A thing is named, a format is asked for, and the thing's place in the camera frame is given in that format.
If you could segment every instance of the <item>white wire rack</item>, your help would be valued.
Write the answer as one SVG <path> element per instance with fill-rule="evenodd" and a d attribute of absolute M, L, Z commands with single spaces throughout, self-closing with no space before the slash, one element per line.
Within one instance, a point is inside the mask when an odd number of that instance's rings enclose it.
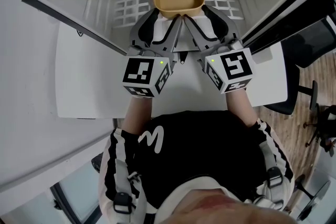
<path fill-rule="evenodd" d="M 244 20 L 238 0 L 205 0 L 205 4 L 213 6 L 226 14 L 232 20 Z M 138 19 L 151 8 L 150 0 L 116 0 L 113 27 L 134 25 Z M 204 18 L 203 11 L 195 19 Z M 158 21 L 166 18 L 159 14 Z"/>

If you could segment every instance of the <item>wooden floor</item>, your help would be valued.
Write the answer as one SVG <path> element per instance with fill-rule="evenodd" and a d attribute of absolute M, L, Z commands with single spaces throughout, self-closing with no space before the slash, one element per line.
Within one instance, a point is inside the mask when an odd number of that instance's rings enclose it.
<path fill-rule="evenodd" d="M 311 88 L 313 80 L 318 83 L 318 103 L 321 106 L 336 104 L 336 91 L 334 91 L 336 89 L 336 54 L 330 52 L 309 67 L 300 69 L 301 86 Z M 318 157 L 318 143 L 313 142 L 310 147 L 305 147 L 315 128 L 308 126 L 304 129 L 302 125 L 304 122 L 317 122 L 316 114 L 309 110 L 309 102 L 310 96 L 299 93 L 291 116 L 279 114 L 263 106 L 256 109 L 260 118 L 271 125 L 279 136 L 296 178 L 301 174 L 309 177 Z M 289 207 L 296 199 L 294 195 Z"/>

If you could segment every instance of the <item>white table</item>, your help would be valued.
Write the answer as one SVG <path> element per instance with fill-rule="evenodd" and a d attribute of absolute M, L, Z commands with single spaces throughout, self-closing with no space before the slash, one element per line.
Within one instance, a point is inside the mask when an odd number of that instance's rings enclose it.
<path fill-rule="evenodd" d="M 247 88 L 252 106 L 287 99 L 281 44 L 253 56 L 256 76 Z M 153 116 L 185 110 L 225 110 L 219 94 L 190 52 L 174 67 L 160 96 L 153 101 Z M 56 102 L 61 118 L 124 118 L 130 95 L 122 86 L 124 56 L 61 23 L 56 51 Z"/>

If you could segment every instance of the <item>striped sleeve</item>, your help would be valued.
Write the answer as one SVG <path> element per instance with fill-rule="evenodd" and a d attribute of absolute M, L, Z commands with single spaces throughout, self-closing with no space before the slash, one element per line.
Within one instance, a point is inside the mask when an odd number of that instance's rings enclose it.
<path fill-rule="evenodd" d="M 113 210 L 113 199 L 117 193 L 115 171 L 116 171 L 116 149 L 122 149 L 129 175 L 134 172 L 133 157 L 138 147 L 138 136 L 127 133 L 121 129 L 115 129 L 107 141 L 100 166 L 98 199 L 102 214 L 114 223 L 116 215 Z"/>
<path fill-rule="evenodd" d="M 258 144 L 267 141 L 268 146 L 274 154 L 276 165 L 280 169 L 284 182 L 286 183 L 286 189 L 284 189 L 285 206 L 293 193 L 295 184 L 294 173 L 285 149 L 275 131 L 266 122 L 258 119 L 256 124 L 251 127 L 251 130 Z"/>

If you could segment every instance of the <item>person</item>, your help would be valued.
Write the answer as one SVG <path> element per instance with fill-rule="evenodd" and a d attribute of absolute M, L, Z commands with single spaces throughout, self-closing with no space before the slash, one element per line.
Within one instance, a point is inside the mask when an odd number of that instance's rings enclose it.
<path fill-rule="evenodd" d="M 296 223 L 282 212 L 294 179 L 279 138 L 245 89 L 226 101 L 227 111 L 151 119 L 152 99 L 132 98 L 100 168 L 109 223 Z"/>

